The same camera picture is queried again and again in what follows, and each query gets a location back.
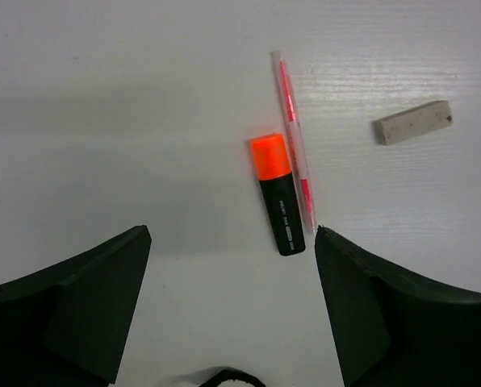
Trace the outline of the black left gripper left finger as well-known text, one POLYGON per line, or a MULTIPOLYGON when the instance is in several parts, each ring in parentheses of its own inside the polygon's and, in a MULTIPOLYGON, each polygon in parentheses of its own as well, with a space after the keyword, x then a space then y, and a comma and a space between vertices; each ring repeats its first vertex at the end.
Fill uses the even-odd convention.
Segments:
POLYGON ((113 385, 151 242, 136 226, 0 284, 0 386, 113 385))

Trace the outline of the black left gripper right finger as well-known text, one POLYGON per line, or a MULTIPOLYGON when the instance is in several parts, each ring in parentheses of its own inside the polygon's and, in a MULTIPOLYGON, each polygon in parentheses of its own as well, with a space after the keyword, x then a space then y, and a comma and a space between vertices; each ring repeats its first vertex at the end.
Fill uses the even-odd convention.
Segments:
POLYGON ((320 283, 347 386, 481 386, 481 293, 414 273, 327 227, 320 283))

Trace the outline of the orange black highlighter marker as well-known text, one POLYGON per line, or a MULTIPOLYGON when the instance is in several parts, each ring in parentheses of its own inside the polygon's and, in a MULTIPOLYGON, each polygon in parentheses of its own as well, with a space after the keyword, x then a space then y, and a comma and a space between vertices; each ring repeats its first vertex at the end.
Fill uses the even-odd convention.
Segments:
POLYGON ((257 137, 249 144, 279 254, 292 256, 304 252, 302 218, 283 134, 257 137))

